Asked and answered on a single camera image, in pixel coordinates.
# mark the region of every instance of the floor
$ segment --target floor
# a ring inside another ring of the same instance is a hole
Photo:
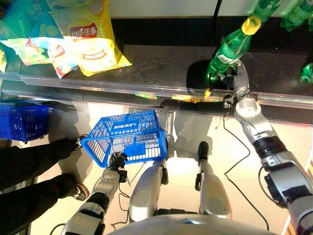
[[[63,137],[72,138],[86,134],[101,117],[124,114],[128,111],[134,111],[134,108],[92,102],[61,102],[50,115],[49,134],[45,138],[30,141],[27,144],[14,141],[13,144],[20,147],[35,146]],[[224,184],[232,205],[233,219],[264,229],[264,221],[224,176],[224,172],[245,156],[247,150],[223,129],[223,119],[192,112],[170,111],[158,112],[158,118],[169,139],[169,160],[167,161],[169,184],[161,187],[158,207],[194,212],[199,210],[200,193],[194,189],[196,174],[199,170],[195,156],[199,143],[206,141],[210,146],[209,162]],[[310,154],[312,157],[312,126],[278,122],[271,124],[287,149],[292,151],[300,163],[305,166]],[[253,204],[264,214],[269,222],[270,230],[281,234],[288,217],[287,210],[272,204],[262,193],[257,180],[260,160],[253,147],[248,143],[240,124],[235,119],[227,117],[225,125],[251,149],[251,155],[237,165],[229,173],[229,177],[238,184]],[[151,164],[151,162],[146,163],[141,173]],[[141,166],[142,163],[137,163],[125,167],[130,179],[135,176]],[[103,169],[94,163],[87,152],[82,149],[72,154],[68,159],[59,161],[58,164],[39,176],[38,182],[51,179],[61,173],[71,172],[77,180],[84,183],[92,191],[93,185],[101,176],[102,171]],[[134,180],[131,187],[125,183],[121,185],[121,189],[131,195],[139,176]],[[71,197],[58,200],[51,209],[32,223],[30,235],[49,234],[55,225],[66,223],[81,204],[82,202]],[[128,200],[122,198],[121,204],[126,209]],[[110,224],[125,221],[126,214],[119,209],[116,194],[105,217],[105,234],[113,231]],[[60,234],[61,230],[62,227],[57,228],[53,235]]]

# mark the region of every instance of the green soda bottle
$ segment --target green soda bottle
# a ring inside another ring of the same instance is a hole
[[[313,63],[310,63],[303,68],[300,81],[313,83]]]
[[[313,13],[313,0],[299,0],[298,4],[283,18],[281,27],[287,31],[302,25],[302,23]]]
[[[227,68],[249,50],[251,36],[261,26],[258,17],[250,16],[240,29],[229,34],[222,42],[207,69],[207,78],[215,79],[217,73],[225,73]]]
[[[309,17],[308,25],[309,25],[309,31],[313,31],[313,15]]]
[[[262,24],[276,11],[283,0],[259,0],[251,16],[258,17]]]

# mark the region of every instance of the blue shopping basket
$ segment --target blue shopping basket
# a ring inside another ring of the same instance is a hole
[[[27,142],[47,134],[49,106],[35,103],[1,100],[0,138]]]
[[[167,157],[165,132],[153,110],[102,117],[82,146],[100,167],[109,165],[113,153],[126,155],[125,164]]]

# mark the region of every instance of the person's leg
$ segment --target person's leg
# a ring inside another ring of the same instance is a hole
[[[0,195],[0,234],[13,235],[51,208],[58,200],[77,193],[70,174],[59,175],[20,190]]]
[[[10,147],[0,151],[0,191],[19,182],[41,175],[72,151],[69,139],[22,148]]]

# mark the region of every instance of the snack bag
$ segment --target snack bag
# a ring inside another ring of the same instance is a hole
[[[46,0],[51,11],[59,11],[62,9],[71,8],[87,1],[88,0]]]
[[[44,12],[41,20],[34,27],[27,42],[27,45],[30,44],[48,50],[49,59],[59,78],[77,68],[77,64],[72,61],[70,46],[49,13]]]
[[[115,44],[108,0],[89,1],[51,15],[84,75],[131,65]]]
[[[7,64],[7,61],[6,61],[5,53],[4,53],[3,47],[0,45],[0,71],[2,73],[5,72],[6,64]]]
[[[49,64],[51,63],[48,54],[43,48],[35,45],[27,47],[27,38],[15,38],[8,40],[1,40],[7,47],[12,48],[26,66],[36,64]]]
[[[16,0],[0,22],[1,42],[11,47],[26,66],[50,63],[47,50],[34,44],[26,46],[34,24],[48,10],[44,0]]]

